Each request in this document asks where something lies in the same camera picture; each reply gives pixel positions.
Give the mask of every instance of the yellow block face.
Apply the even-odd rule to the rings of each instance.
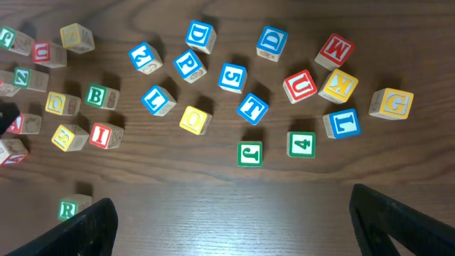
[[[327,80],[323,91],[338,100],[347,102],[357,84],[357,78],[352,75],[348,75],[341,70],[335,69],[331,73],[330,78]]]
[[[60,125],[52,137],[52,143],[58,146],[59,149],[67,151],[73,139],[74,134],[70,130],[66,129],[63,125]]]
[[[65,95],[56,92],[49,92],[48,101],[45,103],[45,110],[53,114],[62,115],[65,100]]]
[[[71,24],[60,29],[60,36],[64,48],[68,48],[80,43],[80,34],[77,23]]]
[[[195,107],[188,106],[180,121],[180,127],[199,135],[202,132],[206,120],[207,113]]]
[[[407,119],[410,114],[414,94],[387,88],[382,98],[380,113],[399,119]]]

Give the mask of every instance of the toy block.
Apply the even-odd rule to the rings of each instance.
[[[20,114],[16,103],[0,103],[0,138]]]
[[[173,65],[181,77],[189,83],[193,83],[207,73],[204,65],[191,49],[175,59]]]
[[[18,164],[28,155],[20,139],[0,139],[0,166]]]
[[[52,137],[52,143],[64,152],[79,151],[84,147],[88,137],[88,132],[76,124],[61,124]]]
[[[210,24],[191,21],[185,42],[193,50],[211,54],[215,45],[216,32]]]
[[[129,52],[129,58],[136,70],[146,75],[154,72],[163,65],[158,52],[146,42],[133,48]]]
[[[318,91],[308,70],[303,70],[286,78],[283,82],[283,88],[292,104],[305,100]]]
[[[95,49],[92,31],[78,23],[60,29],[62,45],[75,53],[86,53]]]
[[[14,73],[0,70],[0,96],[13,97],[21,88],[13,85]]]
[[[48,90],[49,74],[30,68],[16,67],[13,85],[22,89],[46,92]]]
[[[328,70],[334,71],[345,63],[354,49],[353,43],[333,33],[314,61]]]
[[[35,40],[26,34],[2,26],[0,30],[0,47],[13,53],[29,56]]]
[[[257,54],[263,58],[277,62],[283,53],[287,41],[287,32],[271,26],[265,26],[256,45]]]
[[[39,134],[43,118],[36,114],[20,114],[7,129],[14,134]]]
[[[58,219],[65,221],[92,205],[92,197],[74,194],[60,200]]]
[[[169,92],[158,85],[154,85],[142,96],[141,101],[145,108],[157,117],[164,117],[177,104]]]
[[[218,85],[223,90],[235,93],[242,93],[243,87],[247,82],[247,69],[245,67],[225,63],[221,70]]]
[[[33,62],[48,68],[66,67],[66,49],[50,41],[33,44]]]
[[[287,154],[290,157],[314,158],[316,134],[314,132],[288,132]]]
[[[115,110],[119,97],[118,90],[91,83],[88,86],[85,104],[104,110]]]
[[[414,94],[385,88],[373,94],[368,114],[388,120],[407,119]]]
[[[89,143],[102,149],[116,149],[122,142],[124,129],[113,124],[94,123]]]
[[[250,124],[256,125],[265,113],[269,105],[252,93],[248,93],[242,104],[237,108],[237,113],[245,118]]]
[[[357,112],[355,109],[343,110],[322,116],[327,137],[342,139],[360,134]]]
[[[56,92],[49,92],[48,100],[45,103],[46,112],[63,116],[75,116],[78,114],[79,108],[79,97]]]
[[[335,69],[322,85],[319,96],[333,103],[342,104],[348,101],[357,84],[357,78]]]
[[[187,106],[180,121],[180,127],[196,135],[204,135],[210,121],[212,121],[211,114],[195,107]]]
[[[239,142],[237,165],[241,167],[262,166],[262,142]]]

